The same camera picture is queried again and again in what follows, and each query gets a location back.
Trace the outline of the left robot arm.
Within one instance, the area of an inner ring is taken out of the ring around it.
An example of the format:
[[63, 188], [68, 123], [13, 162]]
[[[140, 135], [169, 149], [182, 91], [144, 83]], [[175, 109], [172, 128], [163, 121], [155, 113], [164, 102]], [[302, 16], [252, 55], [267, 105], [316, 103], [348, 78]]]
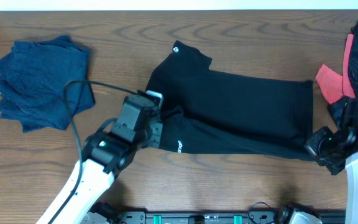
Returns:
[[163, 95], [151, 90], [125, 97], [119, 117], [86, 139], [80, 160], [39, 223], [81, 223], [139, 149], [159, 147], [162, 103]]

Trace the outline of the black t-shirt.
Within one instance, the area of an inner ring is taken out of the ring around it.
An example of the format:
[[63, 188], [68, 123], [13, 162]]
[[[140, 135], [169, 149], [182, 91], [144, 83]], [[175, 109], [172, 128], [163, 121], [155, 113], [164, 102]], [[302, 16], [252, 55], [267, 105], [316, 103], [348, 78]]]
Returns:
[[182, 154], [261, 154], [310, 161], [312, 81], [210, 69], [211, 58], [175, 42], [147, 89], [162, 94], [159, 148]]

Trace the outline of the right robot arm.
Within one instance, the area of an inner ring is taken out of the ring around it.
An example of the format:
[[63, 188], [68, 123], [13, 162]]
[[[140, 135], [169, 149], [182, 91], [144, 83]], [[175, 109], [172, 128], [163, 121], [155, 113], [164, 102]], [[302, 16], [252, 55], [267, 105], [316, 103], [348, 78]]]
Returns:
[[358, 223], [358, 99], [344, 104], [339, 129], [324, 126], [307, 140], [306, 150], [320, 165], [337, 175], [347, 174], [346, 223]]

